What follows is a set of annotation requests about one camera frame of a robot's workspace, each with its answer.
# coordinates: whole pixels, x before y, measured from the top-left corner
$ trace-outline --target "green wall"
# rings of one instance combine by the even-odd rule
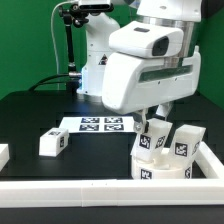
[[[13,91],[27,90],[42,78],[56,74],[50,20],[59,2],[62,1],[0,1],[0,98]],[[121,26],[130,22],[128,6],[117,6],[110,15]],[[58,15],[54,23],[63,73],[67,71],[65,30]],[[81,68],[86,61],[85,30],[74,28],[73,35],[75,60]]]
[[[10,92],[27,90],[42,78],[56,74],[50,32],[53,8],[60,0],[1,0],[0,2],[0,98]],[[117,6],[110,14],[121,26],[130,22],[128,6]],[[202,68],[199,91],[224,108],[224,9],[203,21],[199,37]],[[55,17],[60,72],[67,71],[65,31]],[[75,60],[85,64],[85,30],[73,29]]]
[[[224,109],[224,8],[203,21],[199,91]]]

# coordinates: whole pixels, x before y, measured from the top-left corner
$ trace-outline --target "black tabletop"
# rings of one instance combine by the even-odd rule
[[[39,138],[64,116],[113,116],[101,104],[79,101],[65,91],[14,92],[0,101],[0,143],[10,161],[0,180],[124,179],[130,177],[134,133],[71,134],[56,158],[39,156]],[[224,113],[196,93],[178,100],[168,120],[206,127],[204,141],[224,161]],[[194,178],[202,174],[194,169]],[[0,209],[2,223],[222,223],[224,206],[143,206]]]

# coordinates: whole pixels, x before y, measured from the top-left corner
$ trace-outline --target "paper with markers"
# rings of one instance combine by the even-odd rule
[[[59,128],[69,133],[133,132],[133,117],[64,117]]]

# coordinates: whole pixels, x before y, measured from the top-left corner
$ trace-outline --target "white border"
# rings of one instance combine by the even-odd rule
[[[224,166],[204,142],[196,162],[207,179],[0,182],[0,207],[224,205]]]

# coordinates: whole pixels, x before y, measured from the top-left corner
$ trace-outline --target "white cube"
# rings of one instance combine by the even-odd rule
[[[0,171],[9,161],[9,147],[8,144],[0,144]]]
[[[56,157],[68,145],[67,129],[52,128],[40,137],[39,155]]]
[[[205,128],[183,125],[178,128],[168,154],[168,163],[187,169],[196,158],[197,151],[205,133]]]
[[[137,159],[149,162],[161,155],[169,135],[172,123],[159,119],[150,119],[148,132],[138,134],[131,155]]]

